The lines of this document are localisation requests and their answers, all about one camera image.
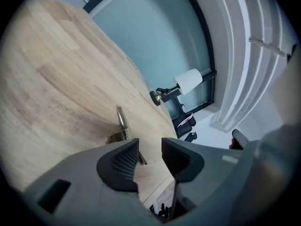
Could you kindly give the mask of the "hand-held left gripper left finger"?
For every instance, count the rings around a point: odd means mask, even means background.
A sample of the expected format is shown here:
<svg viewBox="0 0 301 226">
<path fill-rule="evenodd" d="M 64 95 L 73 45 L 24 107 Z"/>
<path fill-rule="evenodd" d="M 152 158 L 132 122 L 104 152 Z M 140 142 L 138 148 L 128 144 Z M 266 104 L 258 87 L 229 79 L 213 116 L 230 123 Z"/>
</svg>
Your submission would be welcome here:
<svg viewBox="0 0 301 226">
<path fill-rule="evenodd" d="M 133 181 L 139 140 L 68 156 L 36 179 L 24 199 L 50 226 L 150 226 Z"/>
</svg>

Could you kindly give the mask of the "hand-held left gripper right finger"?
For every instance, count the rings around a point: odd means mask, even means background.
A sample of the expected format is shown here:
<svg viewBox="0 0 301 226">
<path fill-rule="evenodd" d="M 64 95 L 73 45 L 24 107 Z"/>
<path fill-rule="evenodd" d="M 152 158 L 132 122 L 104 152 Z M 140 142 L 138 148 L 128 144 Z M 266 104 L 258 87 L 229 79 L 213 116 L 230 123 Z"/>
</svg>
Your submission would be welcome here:
<svg viewBox="0 0 301 226">
<path fill-rule="evenodd" d="M 214 148 L 163 138 L 162 158 L 175 179 L 170 223 L 239 223 L 249 146 Z"/>
</svg>

